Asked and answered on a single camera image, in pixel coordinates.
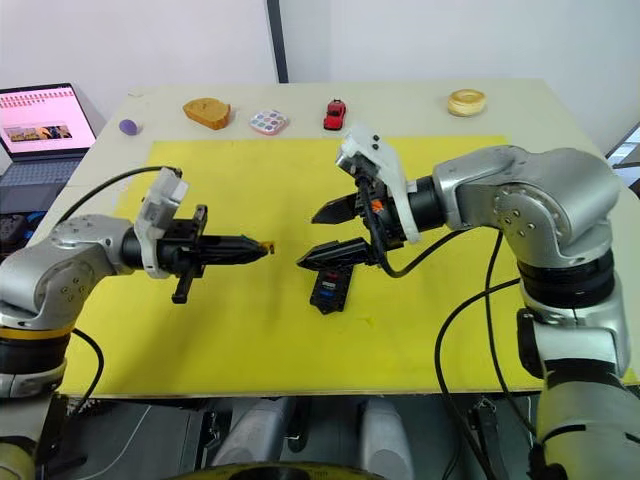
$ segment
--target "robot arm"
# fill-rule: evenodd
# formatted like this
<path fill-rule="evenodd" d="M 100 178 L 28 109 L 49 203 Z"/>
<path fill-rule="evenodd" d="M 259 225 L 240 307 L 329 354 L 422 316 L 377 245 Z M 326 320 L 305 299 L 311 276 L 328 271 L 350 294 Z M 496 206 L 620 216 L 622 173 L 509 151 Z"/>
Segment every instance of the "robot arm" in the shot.
<path fill-rule="evenodd" d="M 62 382 L 65 351 L 85 300 L 106 276 L 145 270 L 179 278 L 185 303 L 207 265 L 253 262 L 273 245 L 245 236 L 204 235 L 207 207 L 174 219 L 187 184 L 162 169 L 140 214 L 128 220 L 82 215 L 0 264 L 0 478 L 33 478 L 35 447 L 51 393 Z"/>
<path fill-rule="evenodd" d="M 500 229 L 522 280 L 521 361 L 545 379 L 537 429 L 544 454 L 532 455 L 534 478 L 556 470 L 570 479 L 640 471 L 640 404 L 619 380 L 630 347 L 607 220 L 619 186 L 608 167 L 574 149 L 532 154 L 500 146 L 407 182 L 392 148 L 370 130 L 355 127 L 345 146 L 336 164 L 356 179 L 359 193 L 329 202 L 313 222 L 359 215 L 372 245 L 332 242 L 298 264 L 384 266 L 387 250 L 419 239 L 416 229 Z"/>

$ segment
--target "laptop keyboard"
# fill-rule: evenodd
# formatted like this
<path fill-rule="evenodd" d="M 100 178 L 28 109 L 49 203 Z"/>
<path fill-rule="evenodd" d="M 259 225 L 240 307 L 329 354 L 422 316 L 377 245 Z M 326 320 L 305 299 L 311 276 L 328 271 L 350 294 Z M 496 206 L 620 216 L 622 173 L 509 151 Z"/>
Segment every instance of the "laptop keyboard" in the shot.
<path fill-rule="evenodd" d="M 0 187 L 67 183 L 79 164 L 79 160 L 77 162 L 66 160 L 64 162 L 14 163 L 0 177 Z"/>

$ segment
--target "black battery pack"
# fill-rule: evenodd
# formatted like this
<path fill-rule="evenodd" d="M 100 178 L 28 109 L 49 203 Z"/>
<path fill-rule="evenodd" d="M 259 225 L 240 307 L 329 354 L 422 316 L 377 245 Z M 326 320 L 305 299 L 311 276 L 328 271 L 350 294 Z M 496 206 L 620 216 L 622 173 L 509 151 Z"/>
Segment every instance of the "black battery pack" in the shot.
<path fill-rule="evenodd" d="M 309 303 L 324 315 L 344 310 L 352 274 L 353 265 L 320 270 Z"/>

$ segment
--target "yellow round object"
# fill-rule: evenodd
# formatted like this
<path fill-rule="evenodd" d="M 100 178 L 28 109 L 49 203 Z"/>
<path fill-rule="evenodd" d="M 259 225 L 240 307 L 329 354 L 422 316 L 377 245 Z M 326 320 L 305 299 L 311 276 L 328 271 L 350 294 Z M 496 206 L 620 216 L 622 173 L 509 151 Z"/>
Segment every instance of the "yellow round object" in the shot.
<path fill-rule="evenodd" d="M 459 117 L 471 117 L 480 113 L 486 103 L 487 97 L 478 90 L 456 90 L 449 95 L 449 113 Z"/>

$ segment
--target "wooden object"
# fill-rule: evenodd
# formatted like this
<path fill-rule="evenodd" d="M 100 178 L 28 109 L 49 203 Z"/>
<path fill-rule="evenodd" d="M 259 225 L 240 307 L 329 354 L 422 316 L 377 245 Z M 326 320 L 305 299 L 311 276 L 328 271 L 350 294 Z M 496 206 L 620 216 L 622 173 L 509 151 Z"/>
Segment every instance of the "wooden object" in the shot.
<path fill-rule="evenodd" d="M 229 123 L 231 105 L 222 103 L 217 98 L 196 98 L 186 103 L 182 110 L 191 120 L 205 127 L 220 130 Z"/>

